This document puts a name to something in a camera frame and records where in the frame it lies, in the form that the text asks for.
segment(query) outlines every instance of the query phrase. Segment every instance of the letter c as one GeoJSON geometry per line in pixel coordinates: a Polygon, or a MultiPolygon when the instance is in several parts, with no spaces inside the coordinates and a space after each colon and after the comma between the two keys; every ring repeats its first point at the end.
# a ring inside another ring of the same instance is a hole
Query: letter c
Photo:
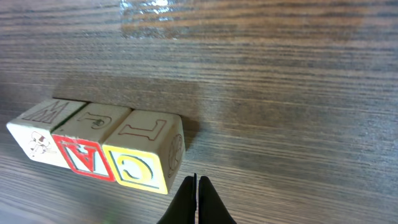
{"type": "Polygon", "coordinates": [[[139,167],[139,170],[141,171],[141,174],[142,174],[142,178],[134,177],[133,175],[131,175],[129,173],[128,170],[123,169],[121,175],[124,180],[135,182],[135,183],[140,183],[140,184],[144,184],[144,183],[147,183],[148,181],[152,180],[154,174],[152,173],[152,170],[150,169],[148,164],[146,164],[142,159],[137,158],[135,156],[122,155],[122,156],[119,156],[119,158],[118,158],[118,161],[117,161],[118,166],[120,167],[120,166],[124,165],[124,161],[129,161],[129,162],[135,163],[139,167]]]}

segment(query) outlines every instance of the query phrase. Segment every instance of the yellow square border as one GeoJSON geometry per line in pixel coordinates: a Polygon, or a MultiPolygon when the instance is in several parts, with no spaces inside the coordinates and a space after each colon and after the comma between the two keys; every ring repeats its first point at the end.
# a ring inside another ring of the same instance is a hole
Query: yellow square border
{"type": "Polygon", "coordinates": [[[160,160],[157,155],[150,153],[150,152],[143,152],[143,151],[138,151],[135,149],[126,149],[123,147],[116,147],[116,146],[103,145],[102,148],[104,150],[106,160],[108,160],[108,163],[111,166],[114,177],[120,185],[123,185],[126,187],[134,187],[134,188],[141,189],[141,190],[148,190],[148,191],[160,193],[160,194],[168,194],[166,183],[164,180],[162,166],[160,165],[160,160]],[[149,157],[149,158],[153,159],[154,160],[153,172],[156,174],[157,177],[159,177],[159,185],[160,185],[159,189],[147,187],[147,186],[144,186],[141,184],[133,184],[130,182],[123,181],[121,179],[121,177],[119,176],[118,166],[114,163],[111,152],[119,152],[122,154],[127,154],[127,155],[132,155],[132,156],[149,157]]]}

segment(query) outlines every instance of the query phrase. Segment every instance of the wooden block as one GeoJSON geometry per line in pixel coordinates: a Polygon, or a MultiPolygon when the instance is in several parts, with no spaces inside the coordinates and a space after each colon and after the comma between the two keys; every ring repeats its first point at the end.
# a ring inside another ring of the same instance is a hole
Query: wooden block
{"type": "Polygon", "coordinates": [[[167,194],[185,155],[181,118],[135,110],[103,150],[119,184],[167,194]]]}
{"type": "Polygon", "coordinates": [[[130,112],[122,106],[90,103],[55,130],[52,136],[70,168],[77,174],[114,181],[101,145],[130,112]]]}
{"type": "Polygon", "coordinates": [[[51,132],[84,105],[78,101],[45,100],[8,122],[7,128],[30,159],[69,168],[51,132]]]}

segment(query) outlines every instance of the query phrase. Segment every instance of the table surface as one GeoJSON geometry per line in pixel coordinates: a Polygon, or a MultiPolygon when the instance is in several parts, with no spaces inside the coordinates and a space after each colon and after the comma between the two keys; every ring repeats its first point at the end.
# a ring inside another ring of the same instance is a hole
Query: table surface
{"type": "Polygon", "coordinates": [[[238,223],[398,222],[397,1],[176,4],[139,24],[117,0],[0,1],[3,219],[155,223],[196,172],[238,223]],[[180,114],[171,194],[29,160],[5,123],[50,97],[180,114]]]}

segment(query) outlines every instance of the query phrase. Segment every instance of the red square border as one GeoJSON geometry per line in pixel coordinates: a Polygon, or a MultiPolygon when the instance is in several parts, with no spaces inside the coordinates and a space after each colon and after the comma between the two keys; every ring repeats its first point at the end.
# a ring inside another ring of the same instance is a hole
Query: red square border
{"type": "Polygon", "coordinates": [[[114,178],[114,175],[112,173],[111,167],[109,166],[108,161],[105,159],[105,156],[104,156],[104,153],[103,153],[103,151],[101,149],[101,145],[100,144],[98,144],[97,142],[88,141],[88,140],[85,140],[85,139],[73,139],[73,138],[68,138],[68,137],[65,137],[65,136],[59,136],[57,134],[53,134],[52,137],[53,137],[55,143],[57,144],[57,146],[58,146],[58,148],[60,150],[60,152],[62,153],[63,157],[67,161],[67,163],[68,163],[68,165],[69,165],[69,167],[71,168],[72,171],[74,171],[75,173],[80,174],[80,175],[85,175],[85,176],[88,176],[88,177],[94,177],[94,178],[101,179],[101,180],[106,180],[106,181],[109,181],[109,182],[114,182],[115,181],[115,178],[114,178]],[[97,150],[97,152],[99,153],[99,156],[101,157],[101,159],[102,159],[102,161],[104,163],[104,166],[106,168],[106,171],[107,171],[109,177],[105,177],[103,175],[95,174],[95,173],[92,173],[92,172],[85,172],[85,171],[78,170],[75,167],[75,165],[73,164],[73,162],[70,159],[70,157],[68,156],[67,152],[65,151],[65,149],[64,149],[64,147],[62,145],[62,142],[82,144],[84,146],[91,146],[91,147],[95,148],[97,150]]]}

